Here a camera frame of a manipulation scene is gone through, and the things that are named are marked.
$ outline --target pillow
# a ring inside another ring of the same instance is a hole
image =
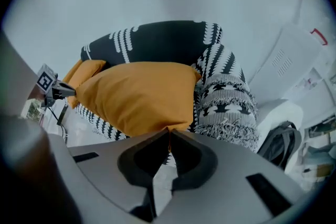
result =
[[[67,75],[63,78],[63,81],[65,83],[69,83],[70,79],[72,78],[72,76],[75,74],[76,70],[79,68],[79,66],[82,64],[82,60],[79,60],[74,66],[73,68],[70,69],[70,71],[67,73]]]
[[[76,89],[78,101],[129,136],[186,130],[201,76],[174,62],[133,62],[109,68]]]
[[[74,72],[73,76],[69,80],[68,84],[75,90],[86,82],[89,78],[99,73],[104,67],[105,61],[103,60],[86,60]],[[75,96],[68,97],[68,103],[72,109],[78,105],[78,100]]]

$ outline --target black cable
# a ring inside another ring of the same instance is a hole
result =
[[[48,107],[48,109],[51,111],[51,113],[54,115],[56,121],[58,121],[58,118],[56,117],[55,113],[54,113],[54,110],[50,107]],[[67,137],[64,137],[64,131],[65,131],[65,134],[67,136],[67,130],[65,129],[65,127],[63,126],[63,124],[60,123],[60,126],[61,126],[61,129],[62,129],[62,138],[67,140]]]

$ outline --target gray bag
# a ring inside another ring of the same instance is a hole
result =
[[[301,134],[295,125],[286,121],[268,133],[258,154],[285,170],[288,160],[299,148],[301,141]]]

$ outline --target white chair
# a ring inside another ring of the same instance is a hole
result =
[[[300,129],[303,119],[303,110],[298,105],[286,99],[278,99],[265,103],[258,108],[258,124],[257,131],[259,133],[259,141],[257,151],[264,143],[270,130],[278,127],[282,122],[290,121],[297,129]],[[298,159],[298,151],[293,153],[292,157],[288,160],[285,168],[285,173],[288,174],[294,167]]]

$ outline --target orange pillow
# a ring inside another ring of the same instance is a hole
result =
[[[103,60],[86,60],[82,62],[75,73],[72,75],[68,84],[76,90],[88,79],[99,73],[100,70],[104,67],[105,63],[106,62]],[[70,96],[68,97],[68,103],[71,108],[74,109],[78,105],[78,100],[75,96]]]
[[[76,89],[78,101],[126,135],[185,130],[201,76],[174,62],[133,62],[109,68]]]
[[[67,73],[67,75],[63,78],[63,81],[65,83],[69,83],[72,76],[75,74],[76,70],[79,68],[79,66],[82,64],[82,60],[79,60],[76,62],[76,64],[73,66],[73,68],[70,69],[70,71]]]

